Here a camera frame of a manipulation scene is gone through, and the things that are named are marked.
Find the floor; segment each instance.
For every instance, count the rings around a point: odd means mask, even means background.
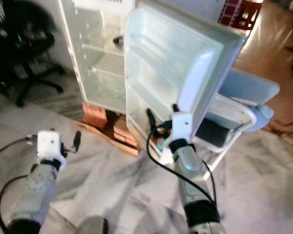
[[[287,26],[291,17],[265,1],[260,20],[235,66],[281,84],[280,94],[269,105],[275,109],[276,119],[289,122],[293,120],[293,77],[288,70],[291,54],[282,47],[293,44]],[[60,131],[64,143],[70,145],[75,131],[82,131],[80,150],[69,155],[60,173],[41,233],[72,234],[93,215],[108,219],[110,234],[186,233],[177,179],[145,154],[138,158],[125,155],[106,140],[80,129],[72,121],[82,116],[75,78],[49,79],[56,79],[65,93],[34,87],[23,109],[11,102],[13,95],[11,100],[0,96],[0,148],[49,128]],[[35,145],[20,143],[0,155],[0,188],[8,179],[28,173],[36,151]],[[293,151],[277,136],[264,131],[243,134],[215,170],[215,179],[226,233],[293,234]],[[23,185],[24,181],[16,182],[6,191],[2,201],[5,221]]]
[[[41,129],[55,128],[67,145],[77,129],[71,119],[28,102],[17,108],[0,97],[0,147]],[[186,233],[175,176],[145,154],[124,155],[106,140],[82,131],[80,150],[69,155],[42,234],[74,233],[83,220],[102,215],[110,234]],[[0,187],[27,173],[35,146],[20,143],[0,156]],[[218,208],[230,234],[293,234],[293,153],[275,135],[259,131],[238,139],[215,171]],[[23,181],[2,202],[8,220]]]
[[[268,102],[275,111],[274,120],[293,122],[293,54],[284,49],[293,46],[293,16],[277,4],[266,0],[249,41],[239,55],[235,67],[280,84],[280,93]]]

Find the chair wheel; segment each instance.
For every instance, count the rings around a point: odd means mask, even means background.
[[[59,93],[59,94],[61,94],[61,93],[63,93],[63,92],[64,92],[64,90],[63,90],[63,88],[62,88],[62,87],[59,87],[59,88],[57,88],[57,91],[58,91],[58,93]]]
[[[23,106],[24,106],[24,102],[21,101],[21,100],[17,100],[15,104],[16,104],[16,106],[18,106],[18,107],[23,107]]]
[[[65,74],[65,71],[64,71],[64,69],[61,66],[58,67],[58,73],[60,75],[64,75]]]

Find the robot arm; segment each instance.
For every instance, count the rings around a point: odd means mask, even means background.
[[[26,179],[24,192],[8,222],[7,234],[38,234],[55,192],[59,170],[66,163],[67,152],[76,152],[81,133],[77,132],[72,150],[63,147],[61,134],[55,131],[38,133],[38,164]]]
[[[175,171],[187,177],[208,193],[203,179],[202,161],[190,145],[180,146],[173,152]],[[179,193],[185,209],[189,233],[191,234],[224,234],[220,224],[218,210],[214,203],[199,190],[182,179],[179,179]]]
[[[217,207],[207,197],[209,191],[203,178],[202,160],[196,154],[194,145],[188,143],[192,131],[192,115],[179,112],[176,105],[173,105],[173,110],[175,112],[170,117],[170,134],[164,144],[173,153],[174,170],[203,189],[202,192],[179,179],[179,193],[185,209],[189,233],[224,234]]]

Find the wooden plank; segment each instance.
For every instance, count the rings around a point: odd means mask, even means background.
[[[78,121],[75,121],[75,123],[77,125],[85,128],[86,130],[88,130],[88,131],[90,131],[90,132],[92,132],[94,134],[97,134],[97,135],[103,137],[104,139],[108,140],[111,144],[115,145],[117,148],[119,148],[125,154],[131,155],[131,156],[134,156],[134,157],[137,157],[139,155],[139,150],[131,148],[131,147],[127,146],[127,145],[124,145],[122,143],[119,143],[119,142],[109,138],[108,136],[104,135],[102,132],[100,132],[95,127],[92,127],[92,126],[90,126],[88,124],[81,123],[81,122],[78,122]]]

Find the wall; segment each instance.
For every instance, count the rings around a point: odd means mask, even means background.
[[[57,31],[53,32],[53,36],[55,37],[55,44],[50,49],[51,58],[61,64],[63,67],[73,70],[73,65],[71,62],[70,55],[68,53],[66,41],[65,41],[65,33],[62,29],[62,21],[61,15],[59,11],[58,1],[57,0],[28,0],[30,2],[34,2],[37,5],[41,6],[44,10],[46,10],[54,20],[54,23],[57,27]]]

